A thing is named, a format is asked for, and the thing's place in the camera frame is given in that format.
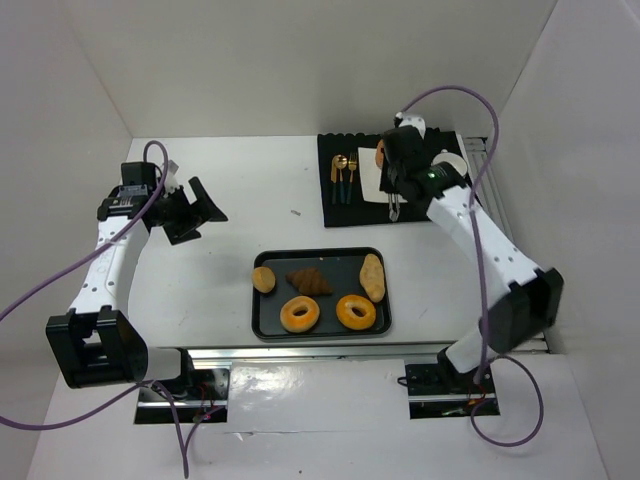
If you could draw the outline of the small orange round bun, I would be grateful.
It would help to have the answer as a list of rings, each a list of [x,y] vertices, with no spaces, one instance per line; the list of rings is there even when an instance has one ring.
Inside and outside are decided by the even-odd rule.
[[[385,161],[384,142],[380,140],[376,146],[375,164],[378,169],[382,169]]]

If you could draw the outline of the metal tongs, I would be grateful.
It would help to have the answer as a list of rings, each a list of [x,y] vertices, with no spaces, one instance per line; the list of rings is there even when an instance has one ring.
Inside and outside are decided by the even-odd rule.
[[[398,221],[400,215],[400,202],[399,195],[396,192],[397,173],[394,167],[388,167],[388,179],[392,187],[392,192],[389,194],[389,219],[392,223]]]

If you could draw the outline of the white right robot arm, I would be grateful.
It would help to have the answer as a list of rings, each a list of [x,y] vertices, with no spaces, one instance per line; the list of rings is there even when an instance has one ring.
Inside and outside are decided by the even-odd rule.
[[[468,301],[471,274],[442,257],[468,258],[481,305],[472,325],[438,353],[441,379],[480,379],[495,359],[553,325],[564,281],[523,255],[485,214],[466,184],[466,165],[450,151],[432,154],[424,133],[407,119],[380,140],[379,172],[405,208],[441,236],[417,249],[422,234],[392,225],[385,251],[365,246],[265,251],[244,265],[253,280],[251,325],[263,340],[356,339],[406,324],[419,307],[437,321],[456,317]]]

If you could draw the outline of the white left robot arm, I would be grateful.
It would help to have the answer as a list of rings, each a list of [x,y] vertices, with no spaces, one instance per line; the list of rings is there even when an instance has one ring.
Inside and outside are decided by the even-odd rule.
[[[198,227],[224,220],[198,178],[163,192],[148,184],[115,187],[98,208],[98,242],[84,283],[68,311],[49,318],[45,333],[67,385],[182,379],[183,348],[150,347],[134,328],[128,303],[139,257],[150,231],[160,227],[173,245],[200,238]]]

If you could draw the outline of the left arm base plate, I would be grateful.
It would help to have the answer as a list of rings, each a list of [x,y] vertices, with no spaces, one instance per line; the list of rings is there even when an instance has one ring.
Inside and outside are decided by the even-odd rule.
[[[186,384],[177,380],[164,382],[174,399],[181,424],[226,423],[230,367],[195,369]],[[141,388],[134,415],[136,425],[172,424],[173,416],[167,395],[157,386]]]

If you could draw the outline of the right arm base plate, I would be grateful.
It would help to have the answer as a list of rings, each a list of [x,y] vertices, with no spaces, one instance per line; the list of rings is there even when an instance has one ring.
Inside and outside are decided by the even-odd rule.
[[[446,373],[435,363],[406,364],[405,374],[397,383],[408,394],[411,419],[498,416],[500,408],[491,371],[479,384],[475,372]]]

